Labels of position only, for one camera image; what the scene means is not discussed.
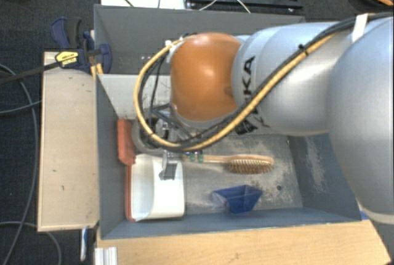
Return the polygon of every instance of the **wooden hairbrush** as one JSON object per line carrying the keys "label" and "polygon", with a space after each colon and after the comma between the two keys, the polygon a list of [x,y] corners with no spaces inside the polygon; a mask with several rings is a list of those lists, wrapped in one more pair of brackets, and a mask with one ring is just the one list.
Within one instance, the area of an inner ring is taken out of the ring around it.
{"label": "wooden hairbrush", "polygon": [[265,155],[237,154],[237,155],[202,155],[197,158],[194,153],[183,155],[185,162],[198,163],[222,163],[226,169],[239,174],[260,174],[271,172],[274,167],[274,159]]}

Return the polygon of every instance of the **brush handle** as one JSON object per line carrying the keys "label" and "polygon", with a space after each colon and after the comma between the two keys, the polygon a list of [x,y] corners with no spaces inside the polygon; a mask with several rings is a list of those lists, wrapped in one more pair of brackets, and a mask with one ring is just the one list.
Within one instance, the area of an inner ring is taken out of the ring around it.
{"label": "brush handle", "polygon": [[257,155],[257,154],[236,154],[236,155],[198,155],[198,158],[194,156],[188,157],[186,155],[182,156],[182,160],[184,162],[205,162],[205,163],[229,163],[233,160],[258,160],[261,162],[265,162],[268,165],[274,164],[274,159],[272,157],[268,157],[266,155]]}

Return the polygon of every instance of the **blue clamp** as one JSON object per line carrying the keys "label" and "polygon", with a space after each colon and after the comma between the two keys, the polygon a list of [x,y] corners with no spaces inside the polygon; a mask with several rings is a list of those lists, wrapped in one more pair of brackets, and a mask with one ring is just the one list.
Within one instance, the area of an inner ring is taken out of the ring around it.
{"label": "blue clamp", "polygon": [[101,63],[104,73],[109,73],[112,64],[112,53],[110,45],[103,43],[99,49],[94,49],[94,40],[88,31],[82,34],[82,41],[79,40],[80,18],[59,17],[50,26],[53,39],[59,44],[62,51],[70,50],[78,53],[76,62],[61,66],[62,68],[72,68],[90,73],[93,63],[90,58],[94,57],[95,63]]}

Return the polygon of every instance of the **wooden table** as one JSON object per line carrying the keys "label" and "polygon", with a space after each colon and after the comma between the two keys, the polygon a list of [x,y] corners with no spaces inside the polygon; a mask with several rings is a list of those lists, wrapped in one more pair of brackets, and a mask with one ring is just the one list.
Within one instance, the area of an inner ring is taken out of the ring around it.
{"label": "wooden table", "polygon": [[265,230],[100,240],[118,264],[384,265],[390,258],[368,220]]}

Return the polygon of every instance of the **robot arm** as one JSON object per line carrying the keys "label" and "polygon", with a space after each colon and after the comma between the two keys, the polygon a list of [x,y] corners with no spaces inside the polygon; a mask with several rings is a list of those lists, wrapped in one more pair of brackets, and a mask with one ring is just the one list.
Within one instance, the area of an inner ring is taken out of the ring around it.
{"label": "robot arm", "polygon": [[171,59],[168,114],[174,132],[189,134],[170,134],[164,143],[144,127],[137,85],[139,121],[154,145],[178,152],[202,149],[226,128],[328,133],[346,180],[393,258],[393,17],[371,18],[357,41],[354,21],[192,36]]}

